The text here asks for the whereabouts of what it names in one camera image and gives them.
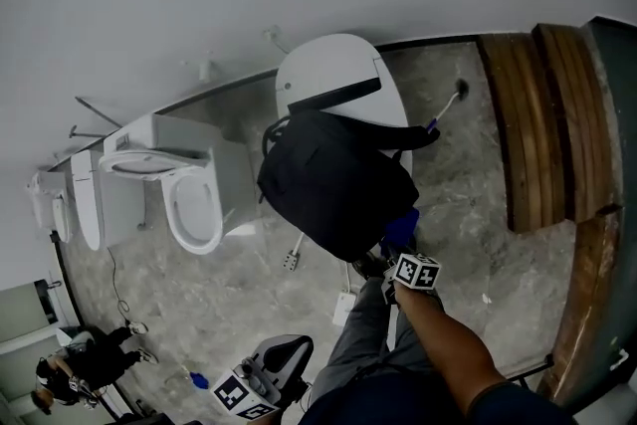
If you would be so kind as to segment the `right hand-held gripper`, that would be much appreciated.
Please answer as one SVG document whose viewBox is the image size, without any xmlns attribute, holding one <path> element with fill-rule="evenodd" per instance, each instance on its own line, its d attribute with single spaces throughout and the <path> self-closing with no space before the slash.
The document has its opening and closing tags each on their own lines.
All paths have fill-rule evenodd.
<svg viewBox="0 0 637 425">
<path fill-rule="evenodd" d="M 381 294 L 388 305 L 395 305 L 394 283 L 407 289 L 431 294 L 435 291 L 442 265 L 436 260 L 416 253 L 416 240 L 409 239 L 406 245 L 394 242 L 382 243 L 382 256 L 391 264 L 383 274 Z"/>
</svg>

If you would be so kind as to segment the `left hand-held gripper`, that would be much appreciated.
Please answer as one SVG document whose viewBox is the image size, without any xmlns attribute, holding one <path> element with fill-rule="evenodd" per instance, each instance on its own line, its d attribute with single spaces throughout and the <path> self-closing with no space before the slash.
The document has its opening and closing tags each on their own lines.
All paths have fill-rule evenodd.
<svg viewBox="0 0 637 425">
<path fill-rule="evenodd" d="M 227 414 L 246 421 L 275 414 L 299 402 L 308 391 L 303 374 L 313 352 L 314 342 L 307 335 L 267 338 L 226 370 L 211 394 Z"/>
</svg>

